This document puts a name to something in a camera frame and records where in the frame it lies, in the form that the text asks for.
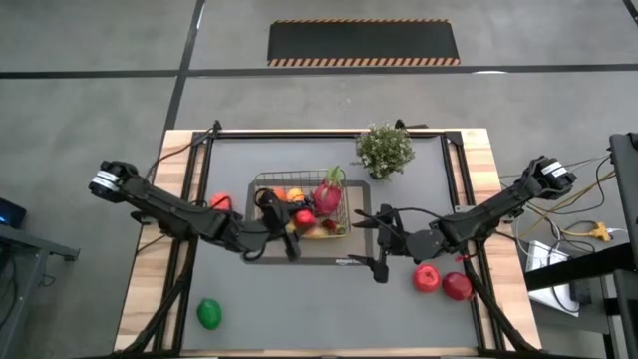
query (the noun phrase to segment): black metal frame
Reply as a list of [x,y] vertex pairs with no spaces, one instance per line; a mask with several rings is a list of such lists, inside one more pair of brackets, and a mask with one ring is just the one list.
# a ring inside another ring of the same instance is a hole
[[[197,201],[204,200],[205,193],[206,193],[207,178],[208,178],[208,174],[210,170],[210,157],[212,156],[212,145],[214,140],[216,139],[220,139],[220,140],[221,139],[233,139],[233,140],[326,139],[326,138],[352,139],[359,134],[360,134],[359,132],[354,132],[354,131],[353,132],[350,132],[350,131],[347,131],[347,132],[339,132],[339,131],[319,131],[319,132],[303,132],[303,131],[301,132],[251,132],[251,131],[224,132],[224,131],[219,131],[219,132],[214,132],[201,145],[190,148],[190,153],[188,155],[188,163],[186,164],[186,176],[185,176],[184,184],[182,187],[182,197],[187,198],[187,193],[190,193],[190,188],[191,188],[191,183],[192,183],[192,178],[194,173],[195,159],[197,157],[197,153],[199,152],[199,149],[202,146],[205,146],[205,150],[203,151],[202,169],[201,169],[201,173],[199,177],[199,188],[196,195]],[[201,135],[204,135],[204,133],[195,132],[192,134],[192,137],[200,138]],[[444,154],[445,171],[449,178],[448,185],[455,189],[454,193],[456,193],[456,180],[454,179],[454,171],[452,169],[452,162],[451,162],[451,153],[450,153],[450,148],[448,144],[450,142],[450,144],[453,144],[456,146],[457,155],[459,158],[459,166],[460,166],[460,172],[462,176],[463,187],[467,197],[468,205],[476,204],[473,188],[472,188],[472,182],[470,179],[470,171],[468,168],[468,163],[466,159],[466,154],[465,154],[465,149],[463,146],[461,133],[460,132],[435,132],[435,131],[412,132],[411,137],[415,137],[415,138],[440,137],[441,138],[442,147],[444,149],[443,154]],[[454,206],[460,205],[458,195],[453,195],[453,193],[450,192],[450,199],[451,199],[451,203]],[[182,341],[183,341],[183,331],[184,331],[185,320],[186,320],[188,295],[190,292],[192,271],[194,267],[194,259],[195,259],[196,249],[197,249],[197,242],[198,242],[198,239],[196,237],[190,239],[188,249],[187,249],[187,254],[186,254],[186,261],[185,261],[182,273],[180,275],[180,278],[184,278],[184,281],[178,281],[179,282],[178,292],[180,294],[180,300],[179,300],[178,309],[177,309],[177,320],[175,324],[174,337],[172,340],[171,348],[168,350],[161,348],[163,346],[162,344],[163,332],[157,331],[155,343],[159,343],[159,344],[154,345],[153,350],[151,352],[114,353],[113,357],[138,358],[138,357],[162,357],[162,356],[163,357],[167,357],[167,356],[178,357],[179,356]],[[180,245],[172,247],[170,257],[177,258],[179,256],[179,248],[180,248]],[[493,285],[491,282],[491,277],[489,275],[489,267],[486,262],[487,258],[486,258],[486,253],[484,251],[484,246],[478,247],[477,259],[478,259],[478,263],[480,267],[481,281],[485,285],[485,288],[487,289],[488,293],[493,296],[494,295]],[[471,265],[470,261],[465,260],[464,267],[466,271],[468,270],[469,265]],[[169,299],[170,302],[166,302],[165,300],[163,300],[159,310],[159,311],[162,311],[164,315],[167,315],[168,310],[173,306],[174,301],[176,299],[176,296],[174,295],[174,290],[176,289],[175,288],[176,285],[170,286],[170,284],[172,283],[172,280],[169,280],[170,278],[175,277],[176,270],[177,270],[176,265],[174,265],[174,266],[170,266],[167,271],[167,276],[166,276],[167,284],[164,287],[168,287],[168,292],[165,293],[164,296],[165,298],[170,297]],[[492,317],[490,317],[490,321],[491,321],[491,327],[493,331],[496,348],[488,349],[486,348],[486,345],[485,345],[485,336],[482,331],[479,307],[478,307],[478,303],[476,299],[474,299],[471,302],[471,308],[473,313],[473,322],[475,325],[475,331],[477,333],[478,356],[484,356],[489,358],[520,358],[520,359],[523,359],[523,358],[579,359],[576,357],[552,355],[552,354],[547,354],[544,352],[528,353],[528,352],[506,351],[504,346],[502,331],[496,325],[496,322]]]
[[[218,133],[213,134],[208,140],[206,140],[201,146],[205,146],[205,151],[203,154],[203,163],[201,174],[199,178],[199,188],[197,191],[196,199],[197,201],[202,201],[205,198],[206,192],[206,183],[208,178],[208,173],[210,170],[210,157],[212,156],[212,145],[214,140],[220,139],[232,139],[232,140],[252,140],[252,139],[353,139],[358,136],[360,132],[339,132],[339,131],[319,131],[319,132],[224,132],[220,131]],[[195,132],[192,134],[192,137],[200,138],[200,136],[204,135],[203,132]],[[451,162],[451,154],[448,143],[456,146],[457,155],[459,158],[460,171],[462,174],[464,191],[466,193],[466,197],[468,199],[468,204],[474,204],[474,194],[472,192],[472,184],[470,180],[470,171],[468,168],[468,164],[465,156],[465,149],[463,147],[463,140],[460,132],[412,132],[411,137],[413,138],[435,138],[439,137],[442,143],[442,150],[444,156],[444,164],[445,171],[448,177],[448,186],[450,190],[450,201],[452,206],[460,205],[459,197],[457,194],[456,188],[456,180],[454,178],[454,171],[452,169]],[[196,154],[199,147],[193,147],[190,149],[190,153],[188,155],[188,162],[186,164],[186,177],[184,178],[184,185],[182,188],[182,198],[187,198],[187,194],[190,193],[190,185],[192,182],[192,174],[194,172],[194,162],[196,158]],[[180,243],[178,241],[174,242],[177,245],[171,247],[170,257],[175,258],[175,260],[179,256],[179,247]],[[196,254],[197,240],[193,240],[188,245],[188,253],[186,255],[186,262],[182,273],[189,272],[192,273],[192,267],[194,266],[194,257]],[[480,263],[480,275],[481,280],[487,286],[489,293],[493,295],[493,288],[491,284],[491,278],[489,276],[489,270],[486,263],[483,263],[486,260],[486,255],[484,255],[483,248],[480,249],[482,255],[478,256],[478,262]],[[175,272],[177,271],[176,265],[170,265],[171,262],[169,260],[169,266],[166,274],[166,281],[164,283],[164,296],[162,299],[165,299],[165,294],[170,289],[170,284],[172,283],[172,278],[175,277]],[[470,265],[466,260],[464,262],[465,268]],[[177,321],[175,324],[174,337],[170,349],[171,355],[178,355],[181,350],[181,343],[183,339],[183,330],[185,326],[185,318],[186,318],[186,310],[187,310],[187,301],[188,294],[190,291],[190,280],[191,277],[188,278],[184,288],[181,292],[181,297],[179,300],[179,307],[177,310]],[[480,322],[480,313],[479,306],[477,300],[474,298],[471,302],[471,308],[473,313],[473,322],[475,325],[475,331],[477,333],[477,342],[478,349],[483,350],[485,347],[485,336],[482,331],[482,325]],[[495,326],[495,322],[492,322],[492,328],[494,329],[494,336],[496,338],[500,338],[502,342],[502,333]],[[156,341],[154,342],[153,351],[151,353],[157,352],[165,352],[162,349],[163,346],[163,329],[158,332],[156,335]]]

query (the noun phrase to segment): green plant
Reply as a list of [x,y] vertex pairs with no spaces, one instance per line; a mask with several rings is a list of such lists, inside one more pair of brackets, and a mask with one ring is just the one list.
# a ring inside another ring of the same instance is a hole
[[404,166],[415,157],[412,141],[405,129],[395,129],[388,124],[370,126],[356,140],[359,161],[376,180],[389,180],[390,174],[403,173]]

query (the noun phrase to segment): concrete floor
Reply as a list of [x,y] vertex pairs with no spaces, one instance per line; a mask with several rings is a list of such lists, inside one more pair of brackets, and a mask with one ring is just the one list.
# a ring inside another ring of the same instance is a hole
[[[0,0],[0,71],[176,69],[194,0]],[[638,27],[620,0],[208,1],[193,68],[263,67],[268,24],[283,18],[447,17],[464,65],[637,62]],[[113,347],[139,227],[129,208],[92,197],[101,160],[145,170],[157,154],[174,79],[0,80],[0,196],[29,210],[29,231],[82,247],[51,260],[57,283],[37,295],[21,358],[106,354]],[[189,79],[178,129],[352,128],[403,119],[487,128],[501,174],[539,155],[564,163],[638,131],[638,73]],[[594,167],[578,172],[578,187]],[[607,201],[558,218],[624,226]],[[590,194],[579,207],[596,204]],[[521,227],[534,220],[526,215]],[[531,236],[548,240],[542,229]],[[615,243],[627,240],[618,234]],[[606,245],[590,240],[597,248]],[[604,356],[599,335],[539,324],[552,352]]]

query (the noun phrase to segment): wire basket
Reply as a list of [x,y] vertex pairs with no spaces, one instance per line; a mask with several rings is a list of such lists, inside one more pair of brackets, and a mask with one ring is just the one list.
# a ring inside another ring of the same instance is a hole
[[[317,224],[321,225],[321,223],[325,219],[331,219],[334,222],[341,225],[343,228],[340,233],[330,233],[327,235],[321,236],[310,236],[305,233],[309,232],[308,230],[304,232],[299,232],[302,238],[306,239],[329,239],[329,238],[343,238],[350,233],[350,209],[348,207],[348,191],[346,188],[346,173],[343,170],[341,171],[341,179],[340,179],[340,187],[341,187],[341,200],[339,201],[339,205],[337,209],[327,216],[318,216],[314,211],[315,217],[317,218]],[[312,198],[312,193],[317,189],[317,186],[321,184],[323,179],[328,174],[328,169],[323,170],[308,170],[308,171],[286,171],[286,172],[264,172],[255,176],[255,180],[253,182],[254,191],[258,191],[261,188],[274,188],[279,187],[282,188],[285,193],[288,193],[293,188],[299,188],[303,192],[304,197]],[[258,207],[255,207],[252,213],[248,213],[250,219],[257,219],[261,216],[261,210]]]

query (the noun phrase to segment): orange and black stripe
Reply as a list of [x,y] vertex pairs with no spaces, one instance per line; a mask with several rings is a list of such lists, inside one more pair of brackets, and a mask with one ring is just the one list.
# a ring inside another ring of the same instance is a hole
[[448,19],[290,19],[277,20],[275,24],[290,23],[408,23],[408,22],[450,22]]
[[459,58],[319,58],[274,59],[270,67],[456,66]]

